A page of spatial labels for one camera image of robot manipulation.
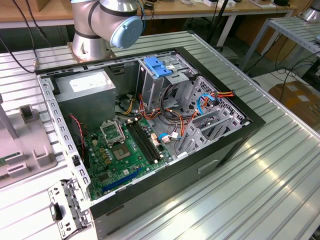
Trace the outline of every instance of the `green circuit board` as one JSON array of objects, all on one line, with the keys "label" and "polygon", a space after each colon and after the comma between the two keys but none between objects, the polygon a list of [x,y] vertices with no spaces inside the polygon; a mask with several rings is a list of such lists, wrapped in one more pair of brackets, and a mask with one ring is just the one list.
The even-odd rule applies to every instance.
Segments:
[{"label": "green circuit board", "polygon": [[15,152],[13,154],[10,154],[10,155],[4,156],[4,157],[0,157],[0,166],[4,166],[7,164],[6,159],[12,158],[12,157],[17,156],[19,154],[20,154],[20,152]]},{"label": "green circuit board", "polygon": [[[138,124],[141,128],[147,129],[150,134],[153,133],[145,119],[139,120]],[[156,147],[155,149],[163,158],[158,163],[149,164],[127,127],[125,125],[121,127],[125,141],[124,143],[115,143],[111,148],[108,147],[101,131],[93,132],[84,138],[89,148],[90,168],[87,168],[87,172],[91,179],[89,192],[92,200],[96,200],[109,191],[113,191],[131,182],[132,179],[109,191],[102,192],[105,186],[135,173],[137,173],[135,178],[139,178],[154,169],[166,165],[172,160],[165,146],[161,145],[162,147]]]}]

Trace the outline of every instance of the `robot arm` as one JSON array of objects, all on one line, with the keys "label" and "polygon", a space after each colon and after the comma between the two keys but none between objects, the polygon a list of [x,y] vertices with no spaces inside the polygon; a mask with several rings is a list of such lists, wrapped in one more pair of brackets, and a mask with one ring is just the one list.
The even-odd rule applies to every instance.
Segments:
[{"label": "robot arm", "polygon": [[310,23],[320,22],[320,0],[314,0],[311,6],[301,15],[301,18]]},{"label": "robot arm", "polygon": [[142,33],[135,0],[71,0],[75,35],[73,53],[84,61],[108,57],[108,41],[129,48]]}]

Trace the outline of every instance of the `sticker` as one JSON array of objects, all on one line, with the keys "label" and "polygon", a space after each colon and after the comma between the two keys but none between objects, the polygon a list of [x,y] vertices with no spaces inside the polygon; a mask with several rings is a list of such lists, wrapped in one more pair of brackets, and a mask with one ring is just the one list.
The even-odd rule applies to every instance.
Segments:
[{"label": "sticker", "polygon": [[175,69],[175,67],[173,65],[169,65],[169,66],[166,66],[166,69]]},{"label": "sticker", "polygon": [[171,137],[176,139],[178,137],[178,133],[177,132],[173,132],[171,133]]},{"label": "sticker", "polygon": [[296,87],[296,86],[294,86],[294,85],[287,85],[287,88],[288,89],[290,89],[291,91],[298,91],[299,89]]},{"label": "sticker", "polygon": [[103,73],[73,79],[69,83],[75,93],[107,85]]},{"label": "sticker", "polygon": [[299,96],[297,96],[297,97],[300,98],[300,100],[301,100],[302,102],[308,102],[308,101],[310,101],[309,98],[307,98],[305,95],[299,95]]}]

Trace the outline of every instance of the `ram slot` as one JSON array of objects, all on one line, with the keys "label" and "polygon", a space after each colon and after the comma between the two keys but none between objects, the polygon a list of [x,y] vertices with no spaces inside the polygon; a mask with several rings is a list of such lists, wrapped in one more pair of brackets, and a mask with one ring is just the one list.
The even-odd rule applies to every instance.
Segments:
[{"label": "ram slot", "polygon": [[155,160],[160,160],[159,153],[137,123],[127,125],[127,129],[149,164],[154,164]]},{"label": "ram slot", "polygon": [[142,128],[139,126],[139,124],[137,123],[134,127],[135,127],[136,131],[138,132],[139,136],[144,136],[145,141],[148,144],[148,147],[152,151],[152,154],[156,157],[157,160],[160,160],[160,155],[157,152],[157,150],[155,149],[155,146],[150,142],[149,138],[146,136],[145,132],[142,130]]}]

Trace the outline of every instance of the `metal shelf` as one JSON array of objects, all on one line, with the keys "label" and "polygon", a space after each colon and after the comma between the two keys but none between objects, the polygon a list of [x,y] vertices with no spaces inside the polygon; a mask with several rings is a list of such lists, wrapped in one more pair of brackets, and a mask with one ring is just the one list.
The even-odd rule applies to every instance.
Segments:
[{"label": "metal shelf", "polygon": [[270,48],[276,37],[282,34],[309,52],[313,54],[320,53],[320,44],[315,41],[316,36],[320,35],[320,23],[309,23],[298,16],[270,18],[265,21],[249,48],[249,51],[245,55],[242,65],[240,66],[241,70],[245,69],[268,28],[273,28],[277,32],[271,37],[266,48]]},{"label": "metal shelf", "polygon": [[[195,34],[141,37],[117,56],[182,46],[258,113],[266,125],[233,159],[163,204],[124,226],[107,240],[123,239],[308,239],[320,224],[320,136],[264,92]],[[41,67],[75,62],[66,46],[41,49]],[[32,66],[32,51],[16,52]],[[0,236],[5,239],[59,239],[47,189],[71,177],[34,74],[9,54],[0,54],[0,92],[7,113],[32,104],[41,119],[58,165],[0,189]],[[97,239],[94,227],[72,240]]]}]

